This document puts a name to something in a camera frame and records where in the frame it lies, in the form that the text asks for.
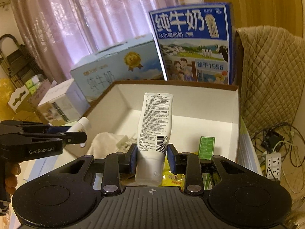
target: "pink curtain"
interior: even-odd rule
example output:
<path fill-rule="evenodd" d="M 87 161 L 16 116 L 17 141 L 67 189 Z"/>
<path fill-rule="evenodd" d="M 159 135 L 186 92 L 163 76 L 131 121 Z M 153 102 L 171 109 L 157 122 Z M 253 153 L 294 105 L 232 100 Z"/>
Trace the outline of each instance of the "pink curtain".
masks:
<path fill-rule="evenodd" d="M 83 56 L 151 31 L 148 11 L 177 0 L 12 0 L 23 40 L 49 79 Z"/>

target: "electrical outlet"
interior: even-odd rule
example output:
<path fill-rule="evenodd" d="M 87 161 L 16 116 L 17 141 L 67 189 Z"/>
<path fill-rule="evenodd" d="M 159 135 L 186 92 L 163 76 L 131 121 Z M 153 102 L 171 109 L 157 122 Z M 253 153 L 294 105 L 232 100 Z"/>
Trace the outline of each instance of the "electrical outlet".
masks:
<path fill-rule="evenodd" d="M 266 154 L 266 177 L 268 179 L 280 180 L 281 178 L 281 153 L 274 152 L 270 154 Z"/>

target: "blue milk box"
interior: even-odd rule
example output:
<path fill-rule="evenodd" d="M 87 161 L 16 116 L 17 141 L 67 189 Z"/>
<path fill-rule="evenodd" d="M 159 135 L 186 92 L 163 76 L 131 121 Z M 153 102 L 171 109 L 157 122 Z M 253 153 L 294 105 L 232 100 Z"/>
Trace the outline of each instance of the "blue milk box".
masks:
<path fill-rule="evenodd" d="M 168 80 L 233 83 L 230 3 L 188 4 L 149 14 Z"/>
<path fill-rule="evenodd" d="M 83 57 L 71 75 L 88 102 L 115 80 L 164 80 L 152 34 Z"/>

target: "ribbed black surface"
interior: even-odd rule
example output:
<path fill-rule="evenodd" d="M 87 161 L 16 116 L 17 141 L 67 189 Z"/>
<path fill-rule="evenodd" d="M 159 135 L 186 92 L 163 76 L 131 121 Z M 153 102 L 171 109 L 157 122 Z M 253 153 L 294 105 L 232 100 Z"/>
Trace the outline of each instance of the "ribbed black surface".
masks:
<path fill-rule="evenodd" d="M 123 194 L 103 198 L 91 215 L 65 228 L 235 228 L 217 219 L 201 198 L 184 195 L 178 187 L 153 189 L 155 191 L 151 187 L 127 187 Z"/>

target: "hand cream tube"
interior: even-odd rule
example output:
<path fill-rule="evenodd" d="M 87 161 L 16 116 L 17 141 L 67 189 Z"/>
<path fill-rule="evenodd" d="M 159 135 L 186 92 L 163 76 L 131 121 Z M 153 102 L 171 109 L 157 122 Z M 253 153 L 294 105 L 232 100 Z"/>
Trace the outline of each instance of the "hand cream tube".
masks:
<path fill-rule="evenodd" d="M 173 95 L 145 93 L 137 132 L 137 170 L 135 182 L 158 186 L 171 133 Z"/>
<path fill-rule="evenodd" d="M 79 119 L 78 122 L 76 122 L 73 126 L 71 126 L 67 131 L 84 131 L 87 133 L 88 130 L 91 129 L 91 124 L 89 120 L 86 117 L 82 117 Z M 85 147 L 85 143 L 79 144 L 80 147 Z"/>

